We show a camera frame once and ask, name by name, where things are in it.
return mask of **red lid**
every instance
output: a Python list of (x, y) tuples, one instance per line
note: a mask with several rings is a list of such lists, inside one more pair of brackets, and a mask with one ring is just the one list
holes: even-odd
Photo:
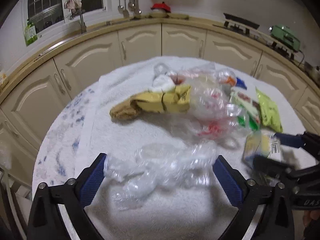
[(165, 10), (166, 12), (171, 12), (171, 8), (169, 6), (167, 6), (164, 2), (162, 3), (155, 3), (152, 7), (151, 7), (151, 10), (154, 10), (154, 9), (163, 9)]

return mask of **green bottle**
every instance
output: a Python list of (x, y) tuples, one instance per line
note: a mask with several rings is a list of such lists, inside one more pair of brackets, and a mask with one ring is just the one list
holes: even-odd
[(24, 29), (24, 39), (26, 45), (30, 45), (38, 39), (35, 25), (28, 19), (27, 27)]

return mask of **faucet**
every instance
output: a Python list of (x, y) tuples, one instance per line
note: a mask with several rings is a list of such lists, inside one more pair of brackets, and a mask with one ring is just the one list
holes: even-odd
[[(66, 0), (64, 3), (64, 8), (67, 9), (68, 3), (70, 3), (71, 0)], [(80, 29), (81, 29), (81, 34), (87, 32), (87, 26), (85, 25), (85, 22), (83, 21), (83, 13), (85, 10), (82, 10), (81, 8), (76, 8), (76, 9), (71, 9), (71, 15), (69, 16), (69, 19), (72, 20), (76, 16), (80, 16)]]

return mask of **cabinet handle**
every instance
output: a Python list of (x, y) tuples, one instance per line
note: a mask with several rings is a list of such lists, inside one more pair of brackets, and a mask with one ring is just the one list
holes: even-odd
[(58, 75), (55, 73), (54, 75), (54, 78), (55, 78), (55, 80), (56, 80), (56, 83), (57, 83), (57, 85), (58, 85), (58, 88), (59, 88), (59, 90), (60, 90), (60, 92), (62, 93), (62, 95), (64, 95), (66, 92), (63, 90), (63, 88), (62, 88), (62, 85), (61, 85), (61, 83), (60, 83), (60, 80), (59, 80), (59, 78), (58, 78)]
[(260, 75), (261, 75), (261, 71), (262, 71), (262, 69), (263, 69), (263, 65), (262, 65), (262, 64), (260, 64), (259, 69), (258, 69), (258, 73), (257, 73), (257, 77), (256, 77), (256, 79), (260, 78)]
[(16, 133), (16, 132), (14, 132), (11, 128), (10, 128), (10, 126), (9, 126), (9, 124), (8, 124), (8, 122), (6, 121), (6, 120), (4, 120), (4, 123), (5, 123), (5, 125), (7, 126), (7, 128), (8, 128), (8, 130), (10, 131), (10, 133), (12, 133), (13, 134), (13, 136), (15, 136), (15, 137), (19, 137), (19, 135)]
[(124, 41), (121, 41), (121, 45), (122, 45), (122, 50), (123, 50), (123, 59), (126, 60), (127, 59), (127, 51), (125, 50), (125, 47), (124, 47)]
[(199, 57), (200, 57), (200, 58), (202, 57), (203, 43), (204, 43), (204, 42), (201, 40), (201, 41), (200, 41), (200, 49), (199, 49)]
[(253, 67), (252, 67), (250, 76), (253, 76), (253, 75), (254, 75), (254, 73), (255, 73), (255, 71), (256, 71), (257, 64), (258, 64), (258, 62), (255, 60), (255, 61), (253, 62)]
[(61, 72), (61, 75), (63, 77), (64, 82), (66, 83), (67, 89), (69, 89), (71, 91), (71, 86), (70, 86), (68, 78), (66, 77), (66, 74), (64, 73), (64, 69), (62, 68), (60, 70), (60, 72)]

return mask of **cabinet door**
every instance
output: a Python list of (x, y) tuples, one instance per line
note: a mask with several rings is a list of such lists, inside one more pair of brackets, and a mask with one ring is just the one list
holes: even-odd
[(203, 58), (206, 34), (199, 28), (163, 24), (162, 56)]
[(310, 122), (308, 122), (308, 120), (305, 117), (302, 116), (302, 114), (300, 114), (297, 110), (295, 110), (295, 113), (301, 120), (306, 131), (318, 134), (317, 130), (310, 124)]
[(320, 98), (310, 88), (307, 88), (299, 100), (297, 111), (320, 134)]
[(161, 56), (161, 24), (118, 31), (123, 65)]
[(8, 173), (31, 186), (37, 151), (14, 129), (1, 110), (0, 141), (9, 146), (11, 151), (11, 169), (8, 170)]
[(100, 76), (122, 66), (118, 34), (84, 41), (58, 54), (54, 61), (69, 95), (74, 98)]
[(292, 107), (296, 106), (307, 87), (286, 65), (268, 54), (262, 55), (254, 77), (278, 88)]
[(22, 80), (0, 107), (22, 136), (39, 149), (51, 124), (70, 100), (50, 59)]
[(262, 50), (229, 36), (209, 32), (204, 49), (204, 59), (254, 75)]

